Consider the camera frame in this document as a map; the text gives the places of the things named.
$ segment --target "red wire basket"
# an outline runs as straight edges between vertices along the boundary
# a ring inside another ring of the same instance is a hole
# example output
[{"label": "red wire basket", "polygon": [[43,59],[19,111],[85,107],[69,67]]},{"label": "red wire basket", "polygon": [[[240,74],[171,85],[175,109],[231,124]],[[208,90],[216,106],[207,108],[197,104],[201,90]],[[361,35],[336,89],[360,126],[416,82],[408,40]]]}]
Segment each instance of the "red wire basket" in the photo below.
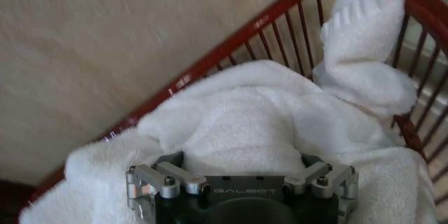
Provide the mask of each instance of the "red wire basket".
[{"label": "red wire basket", "polygon": [[[183,88],[227,66],[244,61],[264,58],[276,60],[312,79],[311,71],[321,57],[313,50],[312,28],[307,27],[309,25],[307,16],[313,12],[316,22],[319,18],[319,23],[323,25],[324,9],[323,0],[313,0],[316,9],[311,10],[308,6],[304,7],[304,1],[277,0],[96,140],[111,140],[124,129],[135,126],[141,116]],[[405,11],[396,50],[388,63],[395,68],[400,68],[400,61],[407,61],[409,66],[405,70],[409,77],[413,77],[417,71],[421,73],[423,77],[417,81],[420,97],[431,85],[428,80],[435,72],[439,54],[448,55],[448,6],[440,0],[405,0]],[[409,57],[403,55],[403,40],[411,22],[420,23],[421,33],[413,55]],[[429,59],[423,62],[421,53],[428,37],[432,38],[435,46]],[[436,190],[440,181],[448,178],[448,162],[440,164],[441,153],[448,150],[448,136],[436,137],[440,136],[441,125],[448,115],[448,105],[443,106],[435,119],[428,119],[432,106],[441,97],[448,79],[448,67],[444,67],[441,72],[440,78],[435,81],[436,85],[431,92],[425,93],[427,104],[419,109],[420,112],[417,113],[417,109],[413,109],[407,115],[396,115],[391,124],[400,131],[408,148],[420,153],[429,167],[437,161],[436,168],[429,169]],[[63,179],[64,167],[60,167],[37,187],[29,203]],[[447,201],[448,191],[440,191],[436,205],[448,203]]]}]

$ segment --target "metal clamp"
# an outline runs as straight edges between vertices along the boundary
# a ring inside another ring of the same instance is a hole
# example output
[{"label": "metal clamp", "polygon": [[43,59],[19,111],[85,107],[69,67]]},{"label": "metal clamp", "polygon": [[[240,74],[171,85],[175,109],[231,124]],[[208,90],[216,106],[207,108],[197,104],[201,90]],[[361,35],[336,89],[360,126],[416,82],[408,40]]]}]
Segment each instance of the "metal clamp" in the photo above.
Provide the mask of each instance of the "metal clamp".
[{"label": "metal clamp", "polygon": [[185,192],[188,194],[201,195],[211,188],[207,184],[205,177],[191,174],[188,171],[168,162],[156,164],[153,168],[163,174],[171,175],[179,179],[180,184],[184,186]]},{"label": "metal clamp", "polygon": [[328,164],[324,162],[316,162],[297,176],[285,176],[285,186],[289,187],[295,195],[304,194],[307,185],[309,185],[316,178],[325,175],[329,170],[331,166]]},{"label": "metal clamp", "polygon": [[339,165],[325,175],[312,181],[312,192],[319,198],[339,198],[339,224],[347,223],[348,215],[357,206],[359,174],[352,166]]}]

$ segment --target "white cloth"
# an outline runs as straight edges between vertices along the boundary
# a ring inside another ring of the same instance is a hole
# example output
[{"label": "white cloth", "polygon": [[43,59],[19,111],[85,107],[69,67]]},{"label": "white cloth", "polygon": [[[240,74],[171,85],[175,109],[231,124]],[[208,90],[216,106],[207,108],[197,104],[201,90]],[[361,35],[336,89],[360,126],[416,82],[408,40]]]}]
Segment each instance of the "white cloth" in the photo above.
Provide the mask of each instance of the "white cloth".
[{"label": "white cloth", "polygon": [[317,154],[360,172],[351,223],[436,223],[420,156],[375,118],[269,61],[204,79],[113,141],[75,151],[67,181],[24,211],[21,223],[136,223],[124,172],[177,150],[185,168],[203,175],[295,174],[300,153]]},{"label": "white cloth", "polygon": [[384,118],[409,111],[416,101],[411,79],[383,64],[404,16],[404,0],[336,0],[320,34],[324,61],[319,86]]}]

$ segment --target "white towel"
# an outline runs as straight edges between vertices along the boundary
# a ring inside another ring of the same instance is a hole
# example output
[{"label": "white towel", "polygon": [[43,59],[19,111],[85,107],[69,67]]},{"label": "white towel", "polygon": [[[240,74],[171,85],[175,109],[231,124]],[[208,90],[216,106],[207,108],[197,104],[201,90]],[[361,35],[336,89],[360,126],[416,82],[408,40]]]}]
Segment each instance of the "white towel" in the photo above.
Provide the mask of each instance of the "white towel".
[{"label": "white towel", "polygon": [[313,74],[320,87],[384,118],[409,111],[411,79],[383,62],[404,16],[404,0],[336,0],[323,26],[324,61]]},{"label": "white towel", "polygon": [[300,153],[317,154],[359,169],[351,223],[436,223],[420,156],[375,118],[269,61],[204,79],[113,141],[73,152],[67,181],[23,212],[21,223],[137,223],[124,172],[177,150],[203,175],[295,174]]}]

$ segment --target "red metal rod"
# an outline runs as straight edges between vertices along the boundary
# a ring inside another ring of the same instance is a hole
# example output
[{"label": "red metal rod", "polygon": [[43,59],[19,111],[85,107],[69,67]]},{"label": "red metal rod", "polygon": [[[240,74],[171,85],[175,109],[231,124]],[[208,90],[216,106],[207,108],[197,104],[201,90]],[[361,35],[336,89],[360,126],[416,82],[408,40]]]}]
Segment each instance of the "red metal rod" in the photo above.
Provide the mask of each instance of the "red metal rod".
[{"label": "red metal rod", "polygon": [[431,138],[432,138],[433,134],[436,133],[436,131],[437,131],[437,129],[439,129],[439,127],[440,127],[440,125],[443,123],[443,120],[445,119],[447,115],[448,115],[448,106],[445,106],[445,108],[444,108],[444,110],[443,110],[443,112],[441,112],[441,114],[440,114],[436,122],[433,123],[433,125],[431,127],[431,130],[429,130],[429,132],[428,132],[428,134],[427,134],[427,136],[425,136],[425,138],[423,140],[423,147],[425,147],[428,145],[428,143],[431,142]]},{"label": "red metal rod", "polygon": [[435,63],[436,63],[436,58],[437,58],[437,56],[439,56],[439,52],[440,52],[440,47],[436,46],[436,47],[435,47],[435,50],[433,50],[433,52],[432,52],[432,55],[431,55],[431,59],[429,59],[429,63],[428,63],[428,67],[427,67],[427,71],[425,71],[423,80],[421,80],[420,85],[419,85],[419,89],[417,89],[417,97],[420,97],[420,94],[421,94],[421,91],[423,91],[423,87],[425,86],[427,81],[428,81],[428,78],[429,78],[429,75],[431,75],[431,73],[432,73],[432,68],[433,68]]},{"label": "red metal rod", "polygon": [[236,62],[236,60],[233,59],[233,56],[232,56],[232,55],[229,56],[229,60],[231,60],[231,63],[232,63],[233,66],[235,66],[236,64],[239,64],[239,63]]},{"label": "red metal rod", "polygon": [[413,54],[413,60],[412,60],[412,64],[411,64],[411,69],[409,69],[409,77],[412,78],[413,73],[415,73],[415,69],[420,60],[420,55],[421,55],[421,49],[423,49],[423,45],[425,43],[425,39],[427,39],[427,31],[423,30],[420,33],[420,38],[419,38],[419,43],[417,43],[417,48]]},{"label": "red metal rod", "polygon": [[259,36],[260,36],[260,39],[261,39],[261,42],[263,42],[264,49],[265,49],[265,51],[267,51],[265,54],[268,55],[269,60],[272,60],[271,50],[269,50],[269,46],[268,46],[268,42],[267,42],[267,38],[265,38],[265,36],[264,36],[263,31],[259,32]]},{"label": "red metal rod", "polygon": [[279,44],[279,47],[280,47],[281,57],[283,57],[283,60],[285,62],[285,66],[289,67],[289,62],[288,62],[288,58],[287,58],[287,54],[285,54],[285,49],[283,47],[283,42],[281,42],[281,38],[280,38],[277,24],[276,24],[275,21],[272,22],[272,28],[273,28],[275,38],[277,39],[277,44]]},{"label": "red metal rod", "polygon": [[436,205],[443,203],[445,200],[448,200],[448,192],[445,192],[445,194],[436,199],[436,201],[435,201]]},{"label": "red metal rod", "polygon": [[433,178],[431,179],[432,183],[436,183],[447,173],[448,173],[448,165],[445,165],[437,172],[437,174],[433,176]]},{"label": "red metal rod", "polygon": [[409,117],[407,115],[395,115],[393,119],[397,122],[403,138],[407,142],[407,147],[419,152],[423,159],[427,160],[427,156],[421,148],[421,141],[419,135],[416,134]]},{"label": "red metal rod", "polygon": [[245,48],[247,48],[247,50],[248,50],[248,52],[249,52],[249,55],[251,55],[252,60],[256,60],[257,58],[255,57],[255,53],[253,53],[253,50],[252,50],[249,41],[245,42],[244,45],[245,45]]},{"label": "red metal rod", "polygon": [[408,27],[408,22],[409,22],[409,14],[405,14],[405,16],[403,18],[403,23],[401,23],[401,29],[400,29],[399,40],[397,40],[397,47],[395,49],[395,56],[393,56],[393,62],[392,62],[392,67],[393,68],[397,68],[397,64],[399,64],[401,45],[403,45],[404,34],[407,33],[405,28]]},{"label": "red metal rod", "polygon": [[437,83],[437,87],[436,87],[436,89],[435,89],[435,91],[433,91],[433,93],[432,93],[432,96],[431,96],[429,100],[428,100],[428,104],[427,104],[427,106],[425,106],[425,110],[424,110],[424,112],[423,112],[423,114],[421,114],[421,116],[420,116],[420,118],[419,118],[419,121],[417,121],[417,124],[416,124],[416,127],[415,127],[415,128],[416,128],[416,132],[420,130],[420,127],[421,127],[421,125],[423,125],[423,121],[424,121],[425,118],[427,118],[427,115],[428,115],[429,109],[431,109],[431,107],[432,107],[432,104],[435,103],[435,100],[436,100],[436,98],[437,98],[437,95],[439,95],[439,93],[440,93],[440,91],[441,91],[441,88],[443,88],[445,82],[447,82],[447,78],[448,78],[448,68],[445,69],[445,72],[444,72],[444,74],[443,74],[443,77],[441,77],[441,79],[440,79],[440,81],[439,81],[439,83]]},{"label": "red metal rod", "polygon": [[321,0],[317,0],[317,11],[319,11],[320,26],[323,26],[323,24],[324,24],[324,11],[323,11],[323,2],[321,2]]},{"label": "red metal rod", "polygon": [[303,9],[301,9],[301,2],[297,3],[297,7],[299,7],[299,16],[300,16],[303,36],[304,36],[305,45],[307,45],[308,60],[309,60],[311,68],[313,69],[315,68],[315,62],[313,62],[313,56],[311,54],[311,47],[309,47],[309,40],[308,40],[308,31],[307,31],[305,18],[304,18]]},{"label": "red metal rod", "polygon": [[292,27],[291,16],[289,16],[288,11],[285,12],[285,17],[287,17],[288,29],[289,29],[291,39],[292,39],[292,46],[295,48],[295,53],[296,53],[296,57],[297,57],[297,64],[299,64],[300,74],[304,75],[305,73],[303,71],[300,53],[299,53],[299,48],[297,48],[297,40],[296,40],[295,31],[293,31],[295,29]]},{"label": "red metal rod", "polygon": [[444,148],[448,145],[448,137],[443,140],[443,142],[437,145],[436,150],[433,151],[433,153],[429,155],[428,157],[428,163],[431,163],[432,160],[435,160],[435,158],[439,156],[439,154],[441,153],[441,151],[444,150]]}]

